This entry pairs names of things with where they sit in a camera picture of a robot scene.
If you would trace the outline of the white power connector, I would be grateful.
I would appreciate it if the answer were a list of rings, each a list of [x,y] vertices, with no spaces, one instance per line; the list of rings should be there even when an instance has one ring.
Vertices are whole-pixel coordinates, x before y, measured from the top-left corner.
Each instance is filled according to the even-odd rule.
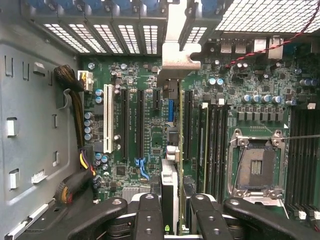
[[[82,81],[85,92],[93,92],[94,80],[92,72],[87,70],[78,70],[77,78],[79,81]]]

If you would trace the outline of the white expansion slot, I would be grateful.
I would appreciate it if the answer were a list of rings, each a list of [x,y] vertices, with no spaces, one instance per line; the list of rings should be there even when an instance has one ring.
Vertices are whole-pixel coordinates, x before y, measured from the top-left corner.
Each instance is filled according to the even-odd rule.
[[[114,86],[104,84],[103,91],[103,152],[110,154],[114,150]]]

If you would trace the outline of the thin metal locking lever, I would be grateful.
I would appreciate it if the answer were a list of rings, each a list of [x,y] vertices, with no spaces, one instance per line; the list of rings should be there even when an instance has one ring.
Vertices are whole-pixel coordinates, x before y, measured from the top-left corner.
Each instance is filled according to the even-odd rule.
[[[279,139],[282,140],[296,140],[296,139],[313,139],[313,138],[320,138],[320,134],[314,135],[303,135],[303,136],[288,136],[288,137],[272,137],[271,139]]]

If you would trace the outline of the metal socket cover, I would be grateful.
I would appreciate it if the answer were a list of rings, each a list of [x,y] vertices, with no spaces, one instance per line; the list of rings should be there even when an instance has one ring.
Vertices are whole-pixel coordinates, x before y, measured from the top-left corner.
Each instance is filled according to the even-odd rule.
[[[258,203],[267,207],[277,207],[281,209],[284,213],[287,213],[284,202],[280,198],[272,199],[270,197],[263,196],[260,194],[260,195],[244,196],[243,199],[253,204]]]

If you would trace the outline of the perforated metal slot cover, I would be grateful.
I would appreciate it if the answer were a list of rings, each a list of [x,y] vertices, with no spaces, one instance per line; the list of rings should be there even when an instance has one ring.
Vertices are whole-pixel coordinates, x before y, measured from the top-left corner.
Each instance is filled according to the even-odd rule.
[[[134,27],[132,25],[118,25],[120,34],[122,35],[125,45],[130,54],[140,54],[140,49]]]
[[[106,45],[110,48],[114,54],[123,54],[123,49],[117,42],[114,34],[107,24],[94,24],[93,27],[96,29],[98,34],[101,36]]]
[[[64,41],[67,45],[75,49],[81,54],[88,54],[90,51],[76,40],[71,34],[69,34],[65,29],[63,29],[59,24],[43,24],[45,28],[51,31],[55,36]]]
[[[185,46],[183,49],[187,47],[188,44],[198,44],[205,32],[207,31],[207,27],[203,26],[194,26],[191,31],[189,36],[187,37]]]
[[[148,55],[156,55],[158,53],[158,26],[144,25],[143,35],[146,53]]]
[[[88,44],[96,53],[106,54],[107,51],[99,43],[92,33],[84,24],[69,24],[68,25],[86,44]]]

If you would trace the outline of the black RAM slot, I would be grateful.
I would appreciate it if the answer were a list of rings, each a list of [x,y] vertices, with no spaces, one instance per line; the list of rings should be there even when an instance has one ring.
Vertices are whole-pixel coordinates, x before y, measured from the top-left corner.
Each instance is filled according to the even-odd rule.
[[[292,137],[297,137],[299,130],[299,111],[297,108],[293,109],[292,112]],[[296,194],[295,194],[295,187],[296,187],[296,163],[297,163],[297,139],[292,140],[292,167],[293,167],[293,172],[292,172],[292,204],[296,204]]]
[[[301,110],[300,118],[299,118],[299,136],[305,135],[305,128],[306,128],[306,111]],[[305,140],[299,140],[299,173],[298,173],[298,204],[302,206],[303,204],[303,197],[304,197],[304,190],[303,190],[303,174],[304,174],[304,149],[305,149]]]
[[[216,158],[216,114],[215,114],[215,106],[211,106],[211,128],[210,128],[210,163],[211,163],[211,184],[210,184],[210,193],[215,196],[215,174],[216,174],[216,163],[215,163],[215,158]]]
[[[313,135],[313,125],[314,125],[314,110],[308,111],[308,125],[307,125],[307,133],[308,135]],[[313,150],[313,140],[308,138],[306,140],[307,143],[307,171],[306,171],[306,204],[310,205],[312,203],[312,168],[313,168],[313,157],[312,157],[312,150]]]
[[[227,138],[227,124],[228,124],[228,108],[222,108],[222,122],[221,122],[221,180],[220,180],[220,201],[223,202],[225,197],[225,171],[226,171],[226,138]]]
[[[320,212],[320,109],[316,111],[315,115],[315,174],[313,182],[313,203],[317,210]]]
[[[216,145],[215,145],[215,198],[219,200],[219,180],[220,180],[220,138],[221,138],[221,110],[216,110]]]

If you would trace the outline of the black RAM stick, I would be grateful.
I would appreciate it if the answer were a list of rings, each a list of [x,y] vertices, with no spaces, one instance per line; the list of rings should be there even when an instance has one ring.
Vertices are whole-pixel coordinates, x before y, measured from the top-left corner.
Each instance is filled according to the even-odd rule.
[[[207,142],[208,142],[208,116],[209,104],[201,103],[199,106],[198,124],[198,191],[205,193],[207,189]]]

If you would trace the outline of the green motherboard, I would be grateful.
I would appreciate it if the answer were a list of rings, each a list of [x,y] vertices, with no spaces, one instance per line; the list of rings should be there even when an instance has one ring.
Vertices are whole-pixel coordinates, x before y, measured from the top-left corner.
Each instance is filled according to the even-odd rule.
[[[210,51],[201,59],[201,68],[189,73],[181,81],[183,106],[183,199],[198,191],[199,170],[199,111],[201,103],[208,103],[207,122],[207,175],[206,192],[211,195],[211,112],[220,109],[220,161],[219,197],[221,197],[221,138],[222,110],[227,107],[227,136],[225,161],[224,200],[231,197],[227,191],[228,144],[236,128],[248,133],[256,130],[283,131],[284,137],[292,137],[293,111],[298,109],[298,134],[301,110],[306,111],[305,136],[308,135],[308,111],[314,111],[313,135],[315,135],[316,111],[320,110],[320,52],[314,53],[310,45],[291,43],[284,47],[280,60],[263,55],[239,61],[231,67],[227,63],[234,53],[218,53],[220,42],[213,42]],[[110,197],[121,197],[124,187],[149,186],[150,191],[161,193],[157,182],[164,184],[163,191],[170,195],[169,185],[177,189],[179,133],[178,101],[165,97],[159,84],[161,60],[159,58],[98,57],[87,58],[84,71],[93,73],[93,91],[84,95],[84,147],[82,163],[91,164],[93,170],[93,201],[99,203]],[[113,85],[113,152],[104,153],[104,84]],[[129,93],[128,160],[122,158],[122,93]],[[160,90],[160,109],[153,109],[153,90]],[[145,170],[149,180],[140,174],[135,165],[137,158],[137,91],[144,90],[144,154]],[[185,91],[193,94],[190,159],[184,154],[184,105]],[[168,102],[174,101],[174,122],[168,122]],[[296,147],[295,197],[292,204],[293,157],[292,140],[284,140],[284,194],[281,198],[287,213],[278,207],[272,210],[286,217],[316,228],[320,225],[320,211],[314,205],[315,138],[312,148],[312,203],[307,198],[307,138],[304,139],[303,201],[299,205],[299,139]]]

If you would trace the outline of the blue SATA connector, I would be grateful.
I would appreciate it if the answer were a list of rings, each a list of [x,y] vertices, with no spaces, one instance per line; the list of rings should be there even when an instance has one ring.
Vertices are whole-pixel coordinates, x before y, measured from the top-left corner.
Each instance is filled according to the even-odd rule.
[[[150,177],[146,171],[146,159],[145,158],[135,158],[135,166],[140,169],[140,175],[145,179],[149,180]]]

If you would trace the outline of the silver chipset heatsink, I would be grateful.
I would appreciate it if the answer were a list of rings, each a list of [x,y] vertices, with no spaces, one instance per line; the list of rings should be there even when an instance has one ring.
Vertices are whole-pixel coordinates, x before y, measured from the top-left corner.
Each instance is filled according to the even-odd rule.
[[[122,189],[122,198],[127,202],[130,202],[132,197],[140,193],[149,193],[151,190],[150,186],[128,186]]]

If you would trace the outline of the open grey PC case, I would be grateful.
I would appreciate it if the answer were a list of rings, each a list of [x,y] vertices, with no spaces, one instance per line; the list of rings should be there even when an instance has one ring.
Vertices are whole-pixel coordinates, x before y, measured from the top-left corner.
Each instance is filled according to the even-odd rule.
[[[88,58],[158,58],[166,38],[169,4],[179,0],[0,0],[0,240],[67,240],[67,221],[94,203],[94,172],[82,163],[85,94],[78,71]],[[213,42],[218,53],[234,53],[226,64],[257,56],[281,60],[284,47],[307,44],[320,53],[320,0],[187,0],[179,38],[185,47],[193,27],[207,27],[192,50],[200,63]],[[90,53],[79,53],[43,24],[59,24]],[[70,27],[84,24],[107,53],[96,53]],[[94,25],[108,25],[123,53],[112,53]],[[140,54],[130,54],[118,25],[132,25]],[[147,54],[144,25],[158,26],[157,54]],[[189,43],[184,50],[189,50]],[[190,198],[204,194],[227,222],[233,240],[260,233],[227,216],[206,193],[183,199],[182,234],[177,234],[177,189],[157,182],[163,240],[204,240]]]

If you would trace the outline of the long black expansion slot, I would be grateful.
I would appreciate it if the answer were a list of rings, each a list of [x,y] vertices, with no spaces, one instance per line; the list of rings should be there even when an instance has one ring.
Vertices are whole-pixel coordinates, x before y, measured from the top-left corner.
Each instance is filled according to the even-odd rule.
[[[129,92],[121,89],[122,158],[129,159]]]
[[[137,145],[137,159],[144,157],[144,108],[145,108],[145,91],[137,90],[137,107],[136,107],[136,145]]]
[[[186,90],[184,93],[184,150],[183,150],[185,160],[189,160],[191,155],[192,111],[193,111],[193,91]]]

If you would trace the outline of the CPU socket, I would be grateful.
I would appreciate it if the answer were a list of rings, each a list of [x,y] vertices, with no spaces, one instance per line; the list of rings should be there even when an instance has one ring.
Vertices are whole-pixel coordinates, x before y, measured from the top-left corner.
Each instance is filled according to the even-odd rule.
[[[285,184],[284,133],[235,128],[228,142],[227,192],[231,197],[269,205],[282,199]]]

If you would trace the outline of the short black expansion slot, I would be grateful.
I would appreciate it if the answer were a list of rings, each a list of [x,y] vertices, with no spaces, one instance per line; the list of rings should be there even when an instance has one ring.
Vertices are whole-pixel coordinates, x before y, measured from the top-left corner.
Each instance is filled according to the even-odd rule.
[[[161,91],[159,89],[153,90],[153,109],[158,111],[161,105]]]

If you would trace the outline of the blue expansion slot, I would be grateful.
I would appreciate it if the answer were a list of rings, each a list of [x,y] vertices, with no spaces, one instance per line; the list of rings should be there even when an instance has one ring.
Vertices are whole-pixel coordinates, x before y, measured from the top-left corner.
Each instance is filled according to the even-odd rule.
[[[168,100],[168,122],[173,123],[175,119],[175,104],[173,99]]]

